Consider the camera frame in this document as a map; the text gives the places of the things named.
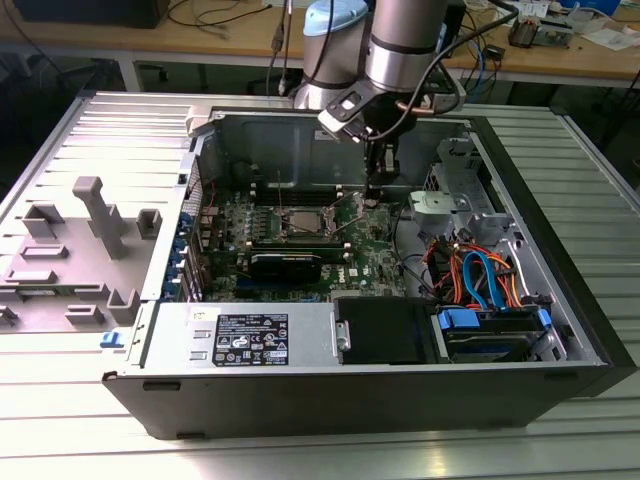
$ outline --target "wire bundle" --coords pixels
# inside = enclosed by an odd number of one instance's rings
[[[429,265],[434,261],[433,255],[439,247],[437,240],[434,240],[427,250],[423,263]],[[456,305],[466,306],[474,310],[486,310],[489,304],[480,296],[478,288],[487,283],[489,293],[491,295],[492,305],[495,308],[522,308],[522,302],[518,295],[516,285],[516,273],[511,265],[495,252],[476,245],[476,244],[446,244],[449,255],[449,272],[445,273],[433,286],[435,295],[439,295],[444,287],[451,284],[451,289],[447,294],[440,298],[446,302]],[[484,273],[476,283],[475,287],[471,282],[471,265],[481,265],[484,267]],[[500,286],[504,293],[504,300],[497,286]]]

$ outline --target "wooden workbench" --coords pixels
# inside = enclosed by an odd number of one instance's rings
[[[198,2],[204,10],[206,2]],[[224,19],[260,8],[260,0],[247,0],[231,12],[210,18]],[[227,24],[227,38],[197,28],[162,20],[154,30],[125,27],[26,23],[19,12],[13,16],[24,32],[47,54],[110,58],[120,63],[127,89],[140,89],[136,61],[167,61],[204,64],[265,66],[271,55],[271,37],[280,17],[279,8],[250,15]],[[490,21],[492,13],[474,14],[480,23]],[[192,23],[191,9],[180,6],[174,16]],[[290,46],[290,66],[300,67],[303,57],[304,10],[295,9]],[[534,47],[520,49],[507,42],[507,27],[498,27],[486,36],[488,43],[506,48],[500,71],[501,80],[538,83],[627,86],[640,67],[640,49],[614,52],[576,36],[568,49]],[[33,52],[11,25],[4,11],[0,14],[0,50]],[[445,64],[454,76],[473,68],[475,61],[466,47],[459,48]]]

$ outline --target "electronic device on desk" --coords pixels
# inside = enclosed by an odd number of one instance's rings
[[[156,28],[169,0],[14,0],[26,22]]]
[[[572,38],[571,25],[555,18],[551,20],[521,16],[514,21],[509,31],[509,44],[521,48],[532,45],[568,47]]]
[[[533,44],[567,48],[572,38],[573,28],[570,24],[555,18],[553,20],[547,18],[540,20]]]

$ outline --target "floor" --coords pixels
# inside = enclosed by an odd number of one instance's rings
[[[54,61],[61,70],[89,64],[89,61],[78,59],[56,58]],[[0,197],[4,197],[18,178],[81,87],[123,90],[117,70],[106,68],[108,66],[95,78],[85,73],[59,80],[56,70],[45,59],[32,58],[31,63],[33,74],[30,78],[7,77],[0,68],[0,158],[3,162]],[[205,88],[196,65],[172,63],[161,67],[162,74],[157,70],[141,70],[147,91],[259,95],[265,91],[266,72],[260,67],[208,65]],[[276,85],[277,80],[272,84],[272,91]],[[475,103],[502,104],[509,96],[510,88],[511,83],[500,81],[498,76],[495,88],[479,95]],[[551,89],[547,85],[518,84],[509,100],[514,105],[545,105],[553,93]],[[605,93],[606,90],[600,88],[560,87],[550,104],[563,108],[598,144],[607,123],[615,117],[624,91],[614,90],[606,98]],[[635,164],[640,159],[639,134],[640,118],[630,119],[604,150],[605,156],[634,189],[640,184],[640,168]]]

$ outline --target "warning label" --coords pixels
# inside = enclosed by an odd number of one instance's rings
[[[289,316],[218,315],[213,363],[217,367],[289,364]]]

